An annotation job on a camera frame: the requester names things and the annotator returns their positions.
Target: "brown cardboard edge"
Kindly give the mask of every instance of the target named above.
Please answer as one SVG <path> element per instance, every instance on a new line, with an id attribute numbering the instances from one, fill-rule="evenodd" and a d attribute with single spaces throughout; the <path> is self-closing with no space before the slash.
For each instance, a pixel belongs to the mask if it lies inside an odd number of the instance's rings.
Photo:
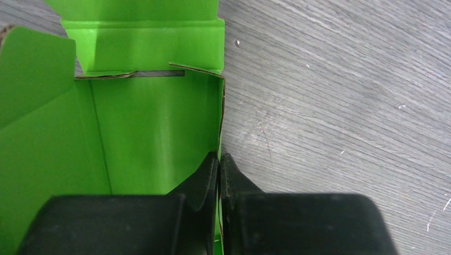
<path id="1" fill-rule="evenodd" d="M 222 113 L 221 113 L 221 122 L 219 123 L 218 148 L 216 149 L 219 152 L 219 146 L 221 145 L 222 123 L 224 122 L 224 108 L 226 106 L 226 78 L 220 74 L 213 73 L 208 70 L 204 70 L 204 69 L 200 69 L 200 68 L 195 68 L 192 66 L 179 65 L 179 64 L 174 64 L 174 63 L 169 63 L 169 65 L 174 66 L 174 67 L 179 67 L 182 69 L 200 72 L 200 73 L 206 73 L 206 74 L 213 75 L 213 76 L 216 76 L 216 77 L 224 80 L 224 85 L 222 86 L 222 111 L 221 111 Z"/>
<path id="2" fill-rule="evenodd" d="M 76 80 L 107 80 L 107 79 L 117 79 L 117 78 L 128 78 L 135 74 L 136 72 L 129 72 L 117 75 L 102 75 L 102 76 L 77 76 Z"/>
<path id="3" fill-rule="evenodd" d="M 8 36 L 8 34 L 11 32 L 11 30 L 13 30 L 15 27 L 16 27 L 15 25 L 8 24 L 8 25 L 4 26 L 2 28 L 2 30 L 0 31 L 0 50 L 3 47 L 3 41 Z"/>

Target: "green box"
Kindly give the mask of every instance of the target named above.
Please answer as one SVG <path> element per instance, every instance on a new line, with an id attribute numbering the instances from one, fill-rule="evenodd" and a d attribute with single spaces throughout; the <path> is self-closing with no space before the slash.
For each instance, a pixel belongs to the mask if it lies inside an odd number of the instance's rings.
<path id="1" fill-rule="evenodd" d="M 70 39 L 0 33 L 0 254 L 51 196 L 166 194 L 220 155 L 218 0 L 46 2 Z M 132 76 L 151 70 L 185 76 Z"/>

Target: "wood grain surface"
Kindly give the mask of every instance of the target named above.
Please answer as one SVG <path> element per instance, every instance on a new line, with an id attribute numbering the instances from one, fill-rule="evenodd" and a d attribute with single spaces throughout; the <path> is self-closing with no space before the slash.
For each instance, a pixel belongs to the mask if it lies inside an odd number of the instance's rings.
<path id="1" fill-rule="evenodd" d="M 367 195 L 400 254 L 450 254 L 450 1 L 221 0 L 219 16 L 240 169 L 265 191 Z M 7 23 L 65 35 L 39 0 L 0 0 Z"/>

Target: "green cardboard box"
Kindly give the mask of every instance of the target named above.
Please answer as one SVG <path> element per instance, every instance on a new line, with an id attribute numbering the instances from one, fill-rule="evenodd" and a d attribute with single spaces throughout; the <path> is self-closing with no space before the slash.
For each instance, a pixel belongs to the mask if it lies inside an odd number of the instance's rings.
<path id="1" fill-rule="evenodd" d="M 0 254 L 51 196 L 166 194 L 220 155 L 218 0 L 46 2 L 70 39 L 0 33 Z M 184 76 L 133 77 L 152 70 Z"/>

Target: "white speck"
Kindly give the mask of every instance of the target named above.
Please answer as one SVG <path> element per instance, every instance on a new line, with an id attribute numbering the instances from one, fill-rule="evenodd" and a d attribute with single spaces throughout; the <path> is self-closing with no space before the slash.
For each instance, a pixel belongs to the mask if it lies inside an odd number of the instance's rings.
<path id="1" fill-rule="evenodd" d="M 434 211 L 434 213 L 432 214 L 431 218 L 429 219 L 428 226 L 427 226 L 427 228 L 426 228 L 426 231 L 427 231 L 427 232 L 429 232 L 429 224 L 431 224 L 432 219 L 434 218 L 434 215 L 436 214 L 436 212 L 437 212 L 437 210 Z"/>
<path id="2" fill-rule="evenodd" d="M 451 198 L 448 200 L 448 202 L 446 203 L 445 207 L 443 207 L 443 211 L 445 211 L 446 207 L 448 207 L 449 202 L 451 202 Z"/>

